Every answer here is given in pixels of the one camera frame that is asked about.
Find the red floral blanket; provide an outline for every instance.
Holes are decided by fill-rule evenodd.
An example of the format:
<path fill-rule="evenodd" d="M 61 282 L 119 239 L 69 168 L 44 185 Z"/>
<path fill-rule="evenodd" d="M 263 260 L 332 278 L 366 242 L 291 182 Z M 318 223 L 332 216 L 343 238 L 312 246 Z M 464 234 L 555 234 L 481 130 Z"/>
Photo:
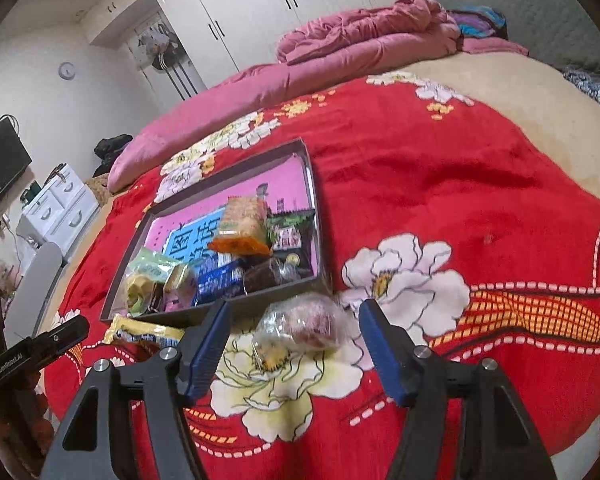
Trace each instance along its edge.
<path fill-rule="evenodd" d="M 404 71 L 250 114 L 117 199 L 56 320 L 79 311 L 91 331 L 47 368 L 51 408 L 64 414 L 95 360 L 134 361 L 100 342 L 98 318 L 152 201 L 298 137 L 314 165 L 334 288 L 352 319 L 373 296 L 392 323 L 447 358 L 492 356 L 549 452 L 573 443 L 600 413 L 600 201 L 494 110 Z M 263 375 L 252 328 L 235 327 L 208 396 L 186 411 L 209 476 L 384 478 L 407 413 L 383 393 L 359 332 L 337 352 L 289 355 Z M 134 423 L 142 471 L 155 478 L 140 404 Z M 452 403 L 440 478 L 451 476 L 458 423 Z"/>

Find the clock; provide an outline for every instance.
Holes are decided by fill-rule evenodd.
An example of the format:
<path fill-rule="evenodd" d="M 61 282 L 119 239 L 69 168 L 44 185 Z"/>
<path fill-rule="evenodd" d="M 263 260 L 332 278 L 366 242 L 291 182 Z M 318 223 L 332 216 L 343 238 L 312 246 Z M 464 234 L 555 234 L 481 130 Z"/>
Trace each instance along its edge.
<path fill-rule="evenodd" d="M 75 77 L 75 66 L 68 61 L 62 63 L 58 69 L 58 75 L 67 81 L 71 81 Z"/>

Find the beige bed sheet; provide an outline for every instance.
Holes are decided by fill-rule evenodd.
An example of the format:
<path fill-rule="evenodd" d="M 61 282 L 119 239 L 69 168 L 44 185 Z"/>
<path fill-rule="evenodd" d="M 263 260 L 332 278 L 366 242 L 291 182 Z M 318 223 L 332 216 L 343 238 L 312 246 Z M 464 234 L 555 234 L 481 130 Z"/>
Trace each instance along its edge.
<path fill-rule="evenodd" d="M 483 101 L 515 122 L 531 142 L 584 189 L 600 198 L 600 105 L 548 65 L 519 54 L 460 53 L 408 66 L 420 77 Z M 80 242 L 50 300 L 48 330 L 69 280 L 105 224 L 112 200 Z"/>

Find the silver bolt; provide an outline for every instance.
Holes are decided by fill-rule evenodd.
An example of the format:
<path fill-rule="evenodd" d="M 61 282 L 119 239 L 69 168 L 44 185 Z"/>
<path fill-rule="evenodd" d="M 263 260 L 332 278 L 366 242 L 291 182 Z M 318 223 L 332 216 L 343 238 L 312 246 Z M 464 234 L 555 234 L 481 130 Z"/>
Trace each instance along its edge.
<path fill-rule="evenodd" d="M 490 357 L 485 357 L 480 364 L 482 365 L 482 368 L 490 372 L 493 372 L 498 367 L 496 359 L 491 359 Z"/>
<path fill-rule="evenodd" d="M 169 359 L 173 359 L 174 357 L 176 357 L 177 353 L 178 351 L 173 346 L 163 348 L 162 350 L 160 350 L 160 359 L 168 361 Z"/>
<path fill-rule="evenodd" d="M 94 362 L 93 369 L 97 372 L 103 372 L 104 370 L 109 368 L 110 364 L 111 361 L 109 361 L 108 359 L 98 359 L 96 362 Z"/>
<path fill-rule="evenodd" d="M 418 359 L 426 359 L 426 358 L 430 357 L 431 353 L 432 353 L 431 348 L 429 348 L 428 346 L 424 346 L 424 345 L 416 346 L 416 348 L 413 349 L 413 354 Z"/>

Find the folded pink duvet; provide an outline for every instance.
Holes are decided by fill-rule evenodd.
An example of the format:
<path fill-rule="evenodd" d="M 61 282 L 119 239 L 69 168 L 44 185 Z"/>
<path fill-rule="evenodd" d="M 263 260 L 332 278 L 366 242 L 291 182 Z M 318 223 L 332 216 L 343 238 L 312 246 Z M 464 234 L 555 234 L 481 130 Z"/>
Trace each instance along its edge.
<path fill-rule="evenodd" d="M 144 127 L 113 165 L 109 189 L 118 192 L 180 150 L 259 108 L 452 54 L 459 35 L 456 23 L 434 0 L 398 0 L 393 7 L 344 12 L 308 23 L 280 41 L 279 54 L 286 52 L 296 64 L 243 70 Z"/>

